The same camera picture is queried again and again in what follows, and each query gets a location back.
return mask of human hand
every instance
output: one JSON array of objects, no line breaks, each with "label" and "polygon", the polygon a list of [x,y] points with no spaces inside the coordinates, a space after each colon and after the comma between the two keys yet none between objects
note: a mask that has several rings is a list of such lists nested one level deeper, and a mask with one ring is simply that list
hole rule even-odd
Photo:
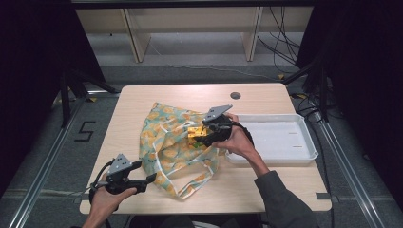
[{"label": "human hand", "polygon": [[[233,122],[238,122],[239,118],[237,115],[226,113],[225,114]],[[257,154],[255,146],[249,141],[242,128],[239,126],[232,126],[231,136],[227,141],[223,142],[213,142],[213,146],[217,148],[227,149],[230,153],[235,153],[237,155],[243,156],[245,159],[249,159],[251,156]]]},{"label": "human hand", "polygon": [[[238,116],[234,114],[226,113],[225,115],[233,122],[239,121]],[[252,145],[248,137],[243,132],[243,129],[239,126],[232,126],[231,136],[228,138],[228,140],[223,142],[213,142],[212,145],[217,148],[227,149],[230,153],[243,156],[248,160],[258,177],[270,172],[259,152],[255,149],[255,146]]]},{"label": "human hand", "polygon": [[[103,175],[102,180],[106,179],[106,174]],[[124,190],[123,193],[112,195],[106,191],[104,187],[99,188],[91,203],[91,210],[83,228],[87,227],[101,227],[106,219],[116,210],[121,202],[132,196],[137,192],[136,188],[129,188]]]}]

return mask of person's left hand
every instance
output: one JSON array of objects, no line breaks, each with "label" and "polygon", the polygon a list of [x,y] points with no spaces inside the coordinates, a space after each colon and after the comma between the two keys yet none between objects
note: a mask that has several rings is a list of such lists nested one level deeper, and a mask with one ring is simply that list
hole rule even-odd
[{"label": "person's left hand", "polygon": [[89,216],[83,228],[101,227],[106,219],[116,210],[119,204],[136,192],[136,188],[129,188],[124,190],[121,194],[112,195],[108,193],[104,187],[99,188],[92,199],[91,210],[89,211]]}]

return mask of wooden table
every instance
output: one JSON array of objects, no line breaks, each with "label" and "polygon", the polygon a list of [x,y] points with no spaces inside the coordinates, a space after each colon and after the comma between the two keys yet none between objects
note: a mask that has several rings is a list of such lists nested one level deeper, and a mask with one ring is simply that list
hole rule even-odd
[{"label": "wooden table", "polygon": [[[232,92],[241,97],[234,100]],[[88,184],[101,168],[123,153],[132,162],[139,159],[140,132],[144,119],[155,102],[206,112],[212,106],[233,105],[234,114],[290,114],[294,107],[282,84],[220,84],[220,85],[133,85],[126,86],[119,98],[98,159]],[[326,188],[313,161],[305,167],[269,167],[277,170],[286,187],[307,203],[313,211],[327,211],[329,200],[318,200],[316,193]],[[142,168],[129,176],[143,179]],[[119,206],[118,214],[219,214],[261,213],[264,205],[254,184],[256,175],[249,166],[239,167],[220,157],[219,171],[197,193],[188,199],[170,197],[165,190],[149,184],[147,191],[130,197]],[[83,200],[80,211],[89,213]]]}]

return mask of white tray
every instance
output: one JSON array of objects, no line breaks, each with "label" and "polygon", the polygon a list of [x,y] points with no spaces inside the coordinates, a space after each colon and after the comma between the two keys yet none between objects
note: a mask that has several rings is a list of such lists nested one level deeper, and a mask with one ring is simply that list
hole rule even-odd
[{"label": "white tray", "polygon": [[[289,115],[238,115],[240,124],[251,133],[255,148],[264,162],[276,165],[307,165],[318,153],[303,117]],[[226,152],[232,163],[248,163],[234,153]]]}]

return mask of gray sleeve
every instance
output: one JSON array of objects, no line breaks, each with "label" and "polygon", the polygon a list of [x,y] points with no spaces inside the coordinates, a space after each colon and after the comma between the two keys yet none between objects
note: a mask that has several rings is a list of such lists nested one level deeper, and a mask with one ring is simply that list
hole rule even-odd
[{"label": "gray sleeve", "polygon": [[311,208],[285,188],[276,171],[258,177],[255,184],[272,227],[317,227]]}]

